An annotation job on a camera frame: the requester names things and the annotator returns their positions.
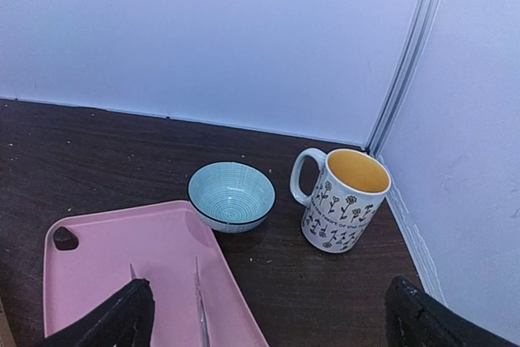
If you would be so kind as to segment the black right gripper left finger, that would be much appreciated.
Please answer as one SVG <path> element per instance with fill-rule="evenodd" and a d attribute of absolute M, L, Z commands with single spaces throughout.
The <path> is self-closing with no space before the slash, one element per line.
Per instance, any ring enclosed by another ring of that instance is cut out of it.
<path fill-rule="evenodd" d="M 46 337 L 40 346 L 150 346 L 155 301 L 150 282 L 134 279 L 86 316 Z"/>

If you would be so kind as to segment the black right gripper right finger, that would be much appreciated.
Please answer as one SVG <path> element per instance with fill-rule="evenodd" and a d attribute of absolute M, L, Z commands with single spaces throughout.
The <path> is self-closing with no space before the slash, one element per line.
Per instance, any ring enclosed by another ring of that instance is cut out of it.
<path fill-rule="evenodd" d="M 403 276 L 392 280 L 385 310 L 388 346 L 515 346 L 455 314 Z"/>

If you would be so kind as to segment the clear plastic tongs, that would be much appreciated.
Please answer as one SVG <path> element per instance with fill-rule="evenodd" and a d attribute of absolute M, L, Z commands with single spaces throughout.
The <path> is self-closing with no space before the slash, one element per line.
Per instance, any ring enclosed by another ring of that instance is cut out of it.
<path fill-rule="evenodd" d="M 202 297 L 202 287 L 201 287 L 201 281 L 200 281 L 200 272 L 199 272 L 199 266 L 198 266 L 198 257 L 195 256 L 193 258 L 193 263 L 195 267 L 195 273 L 194 273 L 194 287 L 195 287 L 195 302 L 197 304 L 197 321 L 198 325 L 200 326 L 200 332 L 201 332 L 201 346 L 208 347 L 210 346 L 210 335 L 208 331 L 208 323 L 207 323 L 207 317 L 206 317 L 206 309 L 204 306 L 204 300 Z M 135 267 L 130 262 L 129 263 L 129 269 L 131 278 L 137 279 L 137 272 L 135 270 Z M 158 314 L 158 301 L 156 300 L 155 294 L 154 294 L 154 301 L 155 301 L 155 312 L 154 312 L 154 319 L 157 320 L 163 320 L 164 316 L 162 314 Z"/>

